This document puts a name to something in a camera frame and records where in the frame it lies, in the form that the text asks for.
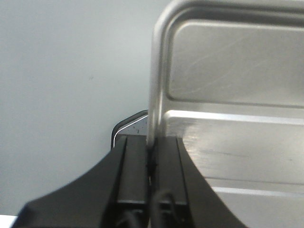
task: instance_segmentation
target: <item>clamp jaw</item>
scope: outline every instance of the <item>clamp jaw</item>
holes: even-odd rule
[[[27,203],[12,228],[245,228],[193,164],[182,139],[122,136],[90,171]]]

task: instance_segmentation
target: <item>black cable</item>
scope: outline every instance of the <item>black cable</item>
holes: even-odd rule
[[[181,224],[179,217],[176,214],[176,205],[172,193],[169,190],[162,190],[157,192],[152,200],[150,205],[150,216],[151,216],[151,226],[152,228],[166,228],[161,210],[161,200],[167,199],[169,201],[170,209],[172,212],[172,217],[178,225]]]

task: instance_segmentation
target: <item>white wall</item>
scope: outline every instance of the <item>white wall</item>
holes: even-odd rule
[[[90,169],[115,124],[147,109],[168,2],[0,2],[0,214]]]

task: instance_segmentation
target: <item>metal panel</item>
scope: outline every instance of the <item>metal panel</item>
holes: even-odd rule
[[[304,226],[303,2],[175,1],[155,27],[148,146],[177,136],[249,227]]]

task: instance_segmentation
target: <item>metal tray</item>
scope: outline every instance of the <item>metal tray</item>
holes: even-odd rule
[[[249,227],[304,227],[304,2],[172,2],[150,90],[149,147],[181,137]]]

